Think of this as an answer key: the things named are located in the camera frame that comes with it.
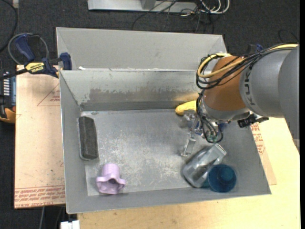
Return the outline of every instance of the white cable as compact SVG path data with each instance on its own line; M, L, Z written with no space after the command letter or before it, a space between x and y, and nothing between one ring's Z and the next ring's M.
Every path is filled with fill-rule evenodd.
M203 2L203 0L200 0L200 2L202 3L202 5L205 8L205 10L200 10L200 12L207 12L208 11L208 12L210 12L212 14L222 14L222 13L225 13L229 9L229 7L230 7L230 0L227 0L227 5L226 5L226 7L225 7L225 9L223 11L219 11L219 9L212 10L212 9L210 9L210 8L208 8L206 6L206 4Z
M218 9L214 10L212 13L216 13L219 11L219 9L221 8L221 1L218 0L218 3L219 3L219 6L218 6Z

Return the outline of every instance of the dark gray carpet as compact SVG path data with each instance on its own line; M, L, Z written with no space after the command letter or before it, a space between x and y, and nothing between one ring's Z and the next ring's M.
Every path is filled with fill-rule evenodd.
M19 0L18 14L15 34L39 33L49 45L51 57L56 57L56 27L131 30L133 22L143 13L88 11L87 0ZM300 0L231 0L225 14L211 19L213 26L200 23L197 33L222 34L228 52L245 53L248 44L269 47L281 41L295 42L291 33L299 38ZM0 47L7 41L13 24L12 9L0 2ZM136 22L134 29L194 33L196 25L197 19L147 13ZM278 36L280 30L283 30L282 38ZM0 53L0 59L5 68L14 67L7 50ZM13 125L0 123L0 228L37 229L41 208L14 210L12 207L14 134ZM47 208L43 228L54 228L60 212L59 207Z

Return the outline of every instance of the cardboard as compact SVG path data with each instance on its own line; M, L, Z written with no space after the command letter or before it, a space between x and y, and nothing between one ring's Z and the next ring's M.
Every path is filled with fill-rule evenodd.
M14 207L65 203L59 79L17 77Z

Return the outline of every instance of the gray bin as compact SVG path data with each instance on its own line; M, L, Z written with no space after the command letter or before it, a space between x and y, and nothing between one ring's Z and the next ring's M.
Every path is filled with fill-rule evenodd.
M200 59L225 52L220 35L57 28L58 53L73 70L61 71L61 117L68 213L189 203L270 194L252 132L231 122L220 145L223 163L237 173L228 193L193 188L182 176L188 129L175 107L195 99ZM99 158L79 155L78 118L95 120ZM201 137L193 150L210 146ZM99 194L95 178L116 163L126 187Z

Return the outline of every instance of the yellow clamp label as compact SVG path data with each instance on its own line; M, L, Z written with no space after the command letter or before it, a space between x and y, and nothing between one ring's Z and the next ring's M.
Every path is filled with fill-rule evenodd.
M42 62L32 62L25 66L27 71L31 73L35 73L38 71L42 71L44 69L44 63Z

